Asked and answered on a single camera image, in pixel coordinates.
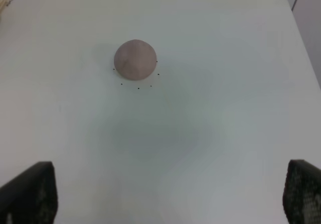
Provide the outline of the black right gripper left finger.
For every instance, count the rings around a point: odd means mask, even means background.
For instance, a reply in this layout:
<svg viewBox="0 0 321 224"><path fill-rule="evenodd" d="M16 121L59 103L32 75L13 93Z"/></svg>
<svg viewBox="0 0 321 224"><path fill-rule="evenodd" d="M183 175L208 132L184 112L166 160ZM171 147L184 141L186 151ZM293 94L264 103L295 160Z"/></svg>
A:
<svg viewBox="0 0 321 224"><path fill-rule="evenodd" d="M1 187L1 223L54 223L57 211L52 162L38 162Z"/></svg>

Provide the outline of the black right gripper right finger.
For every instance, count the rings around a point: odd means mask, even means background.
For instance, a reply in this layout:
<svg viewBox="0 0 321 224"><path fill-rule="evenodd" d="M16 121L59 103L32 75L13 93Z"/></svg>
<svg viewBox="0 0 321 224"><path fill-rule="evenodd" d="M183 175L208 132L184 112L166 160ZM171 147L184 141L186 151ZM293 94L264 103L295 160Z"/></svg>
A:
<svg viewBox="0 0 321 224"><path fill-rule="evenodd" d="M305 160L290 160L282 204L288 223L320 223L320 169Z"/></svg>

